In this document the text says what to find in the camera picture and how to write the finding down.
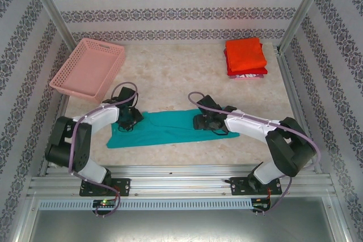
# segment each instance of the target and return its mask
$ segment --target damask wall pattern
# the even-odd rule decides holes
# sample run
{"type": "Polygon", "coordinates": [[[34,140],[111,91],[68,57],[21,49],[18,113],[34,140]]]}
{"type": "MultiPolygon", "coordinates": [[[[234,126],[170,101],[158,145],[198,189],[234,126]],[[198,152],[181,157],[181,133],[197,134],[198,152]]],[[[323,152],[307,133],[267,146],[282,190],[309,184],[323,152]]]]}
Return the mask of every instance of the damask wall pattern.
{"type": "Polygon", "coordinates": [[[0,0],[0,241],[37,176],[61,96],[50,80],[69,55],[40,0],[0,0]]]}
{"type": "Polygon", "coordinates": [[[221,43],[260,35],[278,44],[301,0],[54,0],[78,41],[221,43]]]}
{"type": "Polygon", "coordinates": [[[363,240],[363,0],[315,0],[285,58],[353,241],[363,240]]]}

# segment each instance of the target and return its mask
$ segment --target marble tabletop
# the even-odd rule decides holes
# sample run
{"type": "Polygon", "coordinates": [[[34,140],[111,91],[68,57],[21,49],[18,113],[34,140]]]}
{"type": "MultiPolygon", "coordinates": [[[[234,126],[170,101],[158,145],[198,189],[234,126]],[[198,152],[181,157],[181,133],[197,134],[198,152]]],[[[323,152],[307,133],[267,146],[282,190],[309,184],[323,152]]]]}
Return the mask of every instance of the marble tabletop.
{"type": "MultiPolygon", "coordinates": [[[[264,79],[232,80],[226,75],[223,44],[129,45],[114,86],[134,82],[139,90],[137,108],[143,112],[194,109],[187,95],[209,94],[221,106],[232,105],[263,118],[293,117],[272,44],[264,44],[268,75],[264,79]]],[[[84,114],[98,105],[70,97],[67,117],[84,114]]],[[[107,126],[92,136],[91,157],[101,165],[258,164],[269,159],[266,144],[240,135],[232,139],[108,149],[107,126]]]]}

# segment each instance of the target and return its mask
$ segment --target green cloth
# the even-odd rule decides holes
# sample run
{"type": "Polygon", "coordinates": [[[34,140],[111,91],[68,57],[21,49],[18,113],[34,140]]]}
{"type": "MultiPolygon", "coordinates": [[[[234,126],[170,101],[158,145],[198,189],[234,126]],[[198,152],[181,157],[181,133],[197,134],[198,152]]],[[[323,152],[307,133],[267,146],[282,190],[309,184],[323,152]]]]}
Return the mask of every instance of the green cloth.
{"type": "Polygon", "coordinates": [[[135,125],[132,131],[119,131],[113,123],[112,137],[107,143],[108,148],[151,146],[169,143],[185,143],[209,141],[223,138],[234,138],[238,133],[216,135],[210,130],[195,130],[193,117],[200,114],[199,109],[188,111],[166,111],[158,113],[142,113],[144,120],[135,125]]]}

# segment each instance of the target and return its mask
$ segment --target black mounting bracket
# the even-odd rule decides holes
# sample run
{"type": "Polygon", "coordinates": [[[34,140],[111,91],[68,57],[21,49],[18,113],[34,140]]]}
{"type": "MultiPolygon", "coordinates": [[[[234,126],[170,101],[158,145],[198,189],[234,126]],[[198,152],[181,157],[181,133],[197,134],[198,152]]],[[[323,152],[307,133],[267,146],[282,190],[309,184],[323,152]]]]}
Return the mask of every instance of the black mounting bracket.
{"type": "MultiPolygon", "coordinates": [[[[111,179],[111,184],[109,186],[119,191],[122,197],[128,197],[130,193],[130,184],[131,179],[111,179]]],[[[108,197],[116,196],[116,193],[82,180],[79,195],[81,197],[108,197]]]]}
{"type": "Polygon", "coordinates": [[[248,177],[232,177],[229,180],[225,180],[225,182],[231,185],[232,196],[268,195],[268,189],[270,189],[271,195],[282,194],[280,179],[272,180],[258,192],[249,186],[248,177]]]}

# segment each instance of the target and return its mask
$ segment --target purple cable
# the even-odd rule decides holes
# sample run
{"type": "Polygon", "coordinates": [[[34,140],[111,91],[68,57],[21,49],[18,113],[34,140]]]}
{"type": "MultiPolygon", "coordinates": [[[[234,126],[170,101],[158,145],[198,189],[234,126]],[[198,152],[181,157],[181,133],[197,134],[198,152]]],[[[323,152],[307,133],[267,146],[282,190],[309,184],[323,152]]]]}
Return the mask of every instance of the purple cable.
{"type": "MultiPolygon", "coordinates": [[[[72,134],[72,142],[71,142],[71,146],[70,146],[70,155],[69,155],[69,164],[68,164],[68,173],[70,173],[71,175],[74,175],[76,177],[79,177],[80,179],[84,180],[84,181],[87,181],[89,182],[90,184],[94,184],[94,185],[98,185],[98,186],[101,186],[103,188],[106,188],[108,190],[112,190],[116,193],[116,197],[118,199],[118,202],[117,202],[117,205],[106,215],[103,215],[102,217],[105,218],[109,215],[112,215],[116,210],[117,208],[119,208],[120,206],[120,203],[121,203],[121,195],[120,195],[120,192],[118,192],[115,188],[112,188],[110,186],[107,186],[107,185],[104,185],[104,184],[100,184],[98,182],[94,182],[94,181],[91,181],[91,180],[88,180],[86,179],[85,177],[82,177],[81,175],[79,175],[78,173],[72,171],[72,166],[73,166],[73,159],[74,159],[74,146],[75,146],[75,136],[77,135],[77,130],[78,130],[78,126],[79,124],[89,115],[99,111],[99,110],[102,110],[102,109],[107,109],[107,108],[110,108],[110,107],[114,107],[114,106],[117,106],[117,105],[120,105],[120,104],[124,104],[126,102],[129,102],[130,100],[132,100],[136,95],[137,95],[137,86],[136,84],[134,84],[133,82],[122,82],[120,84],[118,84],[112,91],[112,95],[115,93],[115,90],[120,87],[121,85],[125,85],[125,84],[131,84],[133,85],[133,87],[135,87],[135,94],[133,94],[131,97],[129,97],[128,99],[125,99],[123,101],[120,101],[120,102],[117,102],[117,103],[113,103],[113,104],[110,104],[110,105],[106,105],[106,106],[101,106],[101,107],[98,107],[96,109],[93,109],[92,111],[86,113],[85,115],[83,115],[78,121],[77,123],[75,124],[74,126],[74,129],[73,129],[73,134],[72,134]]],[[[95,211],[95,214],[96,216],[99,216],[99,214],[97,213],[98,211],[98,208],[96,208],[96,211],[95,211]]]]}
{"type": "MultiPolygon", "coordinates": [[[[216,109],[213,109],[213,108],[209,108],[209,107],[206,107],[206,106],[203,106],[203,105],[200,105],[198,103],[196,103],[195,101],[193,101],[191,99],[191,96],[194,95],[194,94],[198,94],[198,95],[202,95],[204,97],[204,94],[202,94],[201,92],[190,92],[188,94],[188,99],[191,103],[193,103],[194,105],[196,105],[198,108],[202,108],[202,109],[205,109],[207,111],[211,111],[211,112],[216,112],[216,113],[223,113],[223,114],[226,114],[226,115],[231,115],[231,116],[237,116],[237,117],[242,117],[242,118],[246,118],[246,119],[249,119],[249,120],[253,120],[253,121],[256,121],[256,122],[260,122],[262,124],[266,124],[266,125],[270,125],[270,126],[273,126],[273,127],[276,127],[276,128],[279,128],[279,129],[282,129],[282,130],[286,130],[286,131],[289,131],[301,138],[303,138],[304,140],[308,141],[309,144],[312,145],[312,147],[315,149],[316,151],[316,161],[311,164],[311,165],[308,165],[307,167],[304,167],[303,169],[309,169],[315,165],[318,165],[319,162],[320,162],[320,159],[321,159],[321,153],[320,153],[320,149],[318,148],[318,146],[309,138],[307,137],[306,135],[296,131],[296,130],[293,130],[293,129],[290,129],[290,128],[287,128],[287,127],[284,127],[284,126],[281,126],[279,124],[275,124],[275,123],[271,123],[269,121],[266,121],[266,120],[263,120],[263,119],[260,119],[258,117],[254,117],[254,116],[250,116],[248,114],[245,114],[245,113],[230,113],[230,112],[226,112],[226,111],[222,111],[222,110],[216,110],[216,109]]],[[[291,183],[292,183],[293,179],[290,177],[290,181],[289,181],[289,184],[288,186],[286,187],[285,191],[283,192],[283,194],[281,195],[281,197],[278,199],[278,201],[266,212],[264,212],[264,214],[266,214],[267,212],[270,212],[271,210],[273,210],[274,208],[276,208],[282,201],[282,199],[284,198],[284,196],[287,194],[288,190],[290,189],[291,187],[291,183]]]]}

